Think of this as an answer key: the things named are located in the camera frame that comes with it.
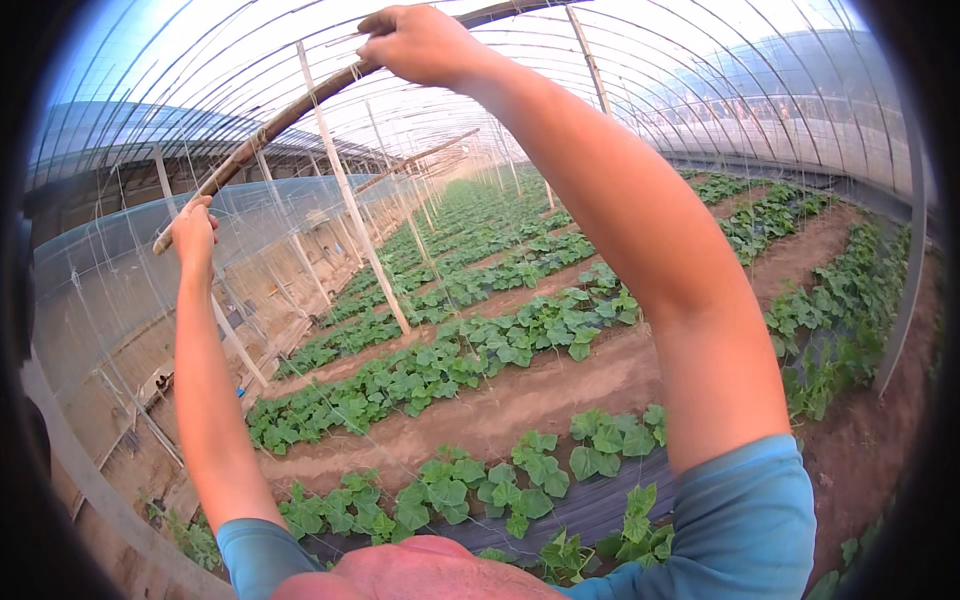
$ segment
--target blue shirt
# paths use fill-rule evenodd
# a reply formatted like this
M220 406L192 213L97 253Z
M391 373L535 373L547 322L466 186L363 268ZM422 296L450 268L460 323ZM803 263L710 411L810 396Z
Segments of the blue shirt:
M813 488L792 436L763 438L680 477L672 553L644 569L557 588L574 600L799 598L813 568ZM266 600L298 573L320 571L282 527L228 521L217 543L240 600Z

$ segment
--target person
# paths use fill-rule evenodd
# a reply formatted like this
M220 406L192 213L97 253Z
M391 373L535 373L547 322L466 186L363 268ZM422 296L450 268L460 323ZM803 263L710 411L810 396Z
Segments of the person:
M460 544L414 536L324 572L287 532L256 462L214 323L209 198L174 223L177 419L186 465L241 600L796 598L813 566L813 491L743 269L670 165L610 116L425 5L358 26L357 54L494 114L636 296L662 372L676 537L665 564L553 588Z

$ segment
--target greenhouse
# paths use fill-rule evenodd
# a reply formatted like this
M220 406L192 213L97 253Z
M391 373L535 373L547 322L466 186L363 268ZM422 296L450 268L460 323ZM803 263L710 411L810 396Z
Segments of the greenhouse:
M128 597L235 597L174 408L165 236L197 194L231 386L321 565L434 534L568 588L671 556L636 290L481 104L357 66L386 4L110 0L59 67L24 181L28 393ZM700 197L778 357L815 500L807 592L830 597L893 502L942 321L929 158L869 27L845 0L432 4Z

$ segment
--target plastic film roof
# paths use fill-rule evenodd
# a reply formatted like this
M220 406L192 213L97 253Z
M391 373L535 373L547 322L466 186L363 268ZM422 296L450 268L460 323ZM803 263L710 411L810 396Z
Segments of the plastic film roof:
M450 14L491 0L433 3ZM185 141L222 153L315 81L356 60L346 38L382 0L111 0L60 74L32 154L28 187L63 156L106 165L166 156ZM664 153L736 155L847 172L908 192L900 101L873 37L837 0L594 0L575 5L616 118ZM597 105L564 7L474 30L498 52ZM503 160L492 118L469 98L375 73L324 103L338 146L375 149L364 100L392 156L473 127L475 151ZM322 142L312 114L274 152ZM522 151L507 135L509 152ZM56 173L50 171L58 168Z

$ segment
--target horizontal beam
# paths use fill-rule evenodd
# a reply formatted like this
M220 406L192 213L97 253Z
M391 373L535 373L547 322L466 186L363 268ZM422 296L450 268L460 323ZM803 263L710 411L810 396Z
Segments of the horizontal beam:
M453 139L451 139L451 140L448 141L448 142L444 142L444 143L441 144L440 146L435 146L435 147L433 147L433 148L431 148L431 149L429 149L429 150L424 150L423 152L421 152L421 153L419 153L419 154L417 154L417 155L413 155L413 156L410 156L409 158L405 158L405 159L403 160L403 162L398 162L397 164L395 164L394 166L390 167L389 169L387 169L387 170L384 171L383 173L380 173L379 175L377 175L377 176L374 177L373 179L371 179L371 180L369 180L369 181L364 181L364 182L361 183L360 185L357 185L356 188L354 188L353 193L354 193L354 194L359 194L360 192L364 191L365 189L369 189L369 188L373 187L374 185L377 185L379 182L381 182L384 178L386 178L386 177L387 177L388 175L390 175L391 173L396 173L397 171L400 171L400 170L402 170L402 169L410 166L411 164L413 164L414 162L417 162L418 160L420 160L421 158L423 158L423 157L425 157L425 156L430 156L430 155L432 155L432 154L435 154L435 153L439 152L440 150L443 150L444 148L449 148L450 146L456 144L456 143L459 142L459 141L462 141L462 140L466 139L467 137L470 137L471 135L474 135L475 133L480 133L480 128L477 128L477 129L475 129L475 130L470 130L469 132L466 132L466 133L464 133L463 135L459 135L459 136L457 136L457 137L454 137Z
M485 9L461 14L456 18L460 21L461 25L467 29L472 29L525 12L581 1L583 0L511 0L510 2L503 2L486 7ZM197 193L193 195L193 198L191 198L187 204L193 206L196 205L199 198L215 195L234 175L240 172L240 169L245 164L250 162L250 159L253 158L253 154L257 150L264 148L278 135L285 132L291 125L299 121L303 115L309 112L310 109L319 106L325 100L332 98L337 93L346 89L348 85L360 81L381 68L382 66L379 64L367 60L359 60L337 71L325 81L311 87L307 93L274 115L273 118L259 127L247 141L240 144L240 147L234 150L233 154L228 156L227 160L204 181L204 184L200 186ZM154 242L154 254L163 254L170 248L172 243L173 231L170 226L167 226L156 239L156 242Z

